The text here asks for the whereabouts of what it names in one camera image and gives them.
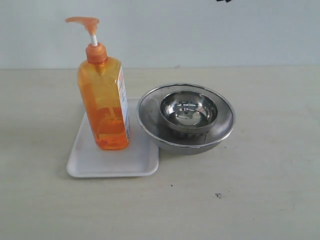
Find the plastic tray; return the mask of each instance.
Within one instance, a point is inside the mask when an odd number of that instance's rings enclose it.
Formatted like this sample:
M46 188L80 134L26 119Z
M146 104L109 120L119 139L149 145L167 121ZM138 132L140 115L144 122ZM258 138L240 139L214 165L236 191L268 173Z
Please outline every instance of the plastic tray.
M66 170L75 178L138 177L153 174L159 149L140 127L136 117L139 98L128 98L130 143L123 150L100 150L85 113Z

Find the dark speck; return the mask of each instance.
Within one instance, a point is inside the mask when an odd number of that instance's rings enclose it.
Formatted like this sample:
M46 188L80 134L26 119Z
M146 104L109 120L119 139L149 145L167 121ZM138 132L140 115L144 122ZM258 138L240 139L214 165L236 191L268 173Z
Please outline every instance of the dark speck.
M216 197L217 197L218 199L222 199L222 194L221 194L221 193L216 193L215 195L216 195Z

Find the metal bowl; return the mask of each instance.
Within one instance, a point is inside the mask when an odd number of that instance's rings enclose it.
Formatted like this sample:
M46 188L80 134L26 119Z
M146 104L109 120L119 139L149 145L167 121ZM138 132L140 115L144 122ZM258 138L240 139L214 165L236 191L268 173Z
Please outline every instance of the metal bowl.
M216 104L202 93L177 91L164 97L160 115L177 136L197 136L208 132L218 115Z
M217 115L209 131L197 137L173 134L163 120L160 106L165 97L177 92L195 92L214 102ZM188 83L166 84L150 90L139 100L136 116L142 129L159 148L182 155L200 154L214 148L230 135L235 126L235 112L223 96L206 87Z

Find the orange pump bottle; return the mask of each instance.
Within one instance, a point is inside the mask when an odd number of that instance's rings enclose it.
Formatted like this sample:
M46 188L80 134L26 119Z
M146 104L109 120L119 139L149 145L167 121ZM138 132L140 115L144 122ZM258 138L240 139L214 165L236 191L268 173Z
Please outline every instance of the orange pump bottle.
M97 42L99 19L76 16L65 21L84 25L91 37L87 60L78 69L78 86L95 142L102 150L124 149L130 122L121 62L107 56L105 46Z

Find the bowl rim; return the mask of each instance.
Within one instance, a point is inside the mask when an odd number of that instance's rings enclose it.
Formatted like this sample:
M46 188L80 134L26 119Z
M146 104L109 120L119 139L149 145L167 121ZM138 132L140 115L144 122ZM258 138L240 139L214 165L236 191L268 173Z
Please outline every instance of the bowl rim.
M216 110L216 114L215 114L215 118L213 119L212 122L208 123L207 125L204 125L204 126L200 126L200 127L186 127L186 126L179 126L177 124L174 124L172 123L171 121L169 121L165 115L163 114L162 112L162 109L161 109L161 106L163 105L163 102L171 95L174 95L174 94L177 94L179 92L190 92L190 93L194 93L194 94L197 94L198 96L200 96L201 98L204 97L204 99L206 101L210 101L213 103L214 105L214 108ZM208 97L206 94L203 94L203 93L198 93L196 91L192 91L192 90L183 90L183 91L173 91L169 94L167 94L165 97L162 98L161 102L159 103L159 107L160 107L160 115L162 117L162 119L164 119L164 121L166 122L167 126L174 130L174 131L177 131L179 133L182 133L182 134L205 134L207 133L216 123L217 121L217 117L218 117L218 114L219 114L219 109L218 109L218 106L217 104L215 103L215 101L213 99L211 99L210 97Z
M221 138L213 141L213 142L210 142L210 143L206 143L206 144L200 144L200 145L184 145L184 144L178 144L178 143L174 143L174 142L170 142L170 141L167 141L167 140L164 140L156 135L154 135L152 132L150 132L146 126L142 123L141 121L141 118L140 118L140 114L139 114L139 109L140 109L140 105L142 103L142 101L146 98L146 96L148 96L150 93L156 91L156 90L159 90L159 89L162 89L162 88L166 88L166 87L172 87L172 86L186 86L186 87L196 87L196 88L200 88L200 89L203 89L203 90L206 90L206 91L209 91L215 95L217 95L218 97L220 97L223 101L225 101L225 103L228 105L228 107L230 108L231 110L231 113L232 113L232 125L229 129L229 131ZM179 147L179 148L188 148L188 149L198 149L198 148L204 148L204 147L208 147L208 146L211 146L211 145L215 145L215 144L218 144L220 143L221 141L223 141L224 139L226 139L230 134L231 132L233 131L233 129L235 128L235 124L236 124L236 113L235 113L235 110L234 108L232 107L232 105L230 104L230 102L225 98L223 97L221 94L219 94L218 92L210 89L210 88L207 88L205 86L201 86L201 85L197 85L197 84L190 84L190 83L168 83L168 84L163 84L163 85L160 85L160 86L157 86L151 90L149 90L148 92L146 92L138 101L138 104L136 106L136 117L137 117L137 120L138 120L138 123L139 125L142 127L142 129L149 135L151 136L153 139L157 140L157 141L160 141L161 143L164 143L164 144L167 144L167 145L170 145L170 146L174 146L174 147Z

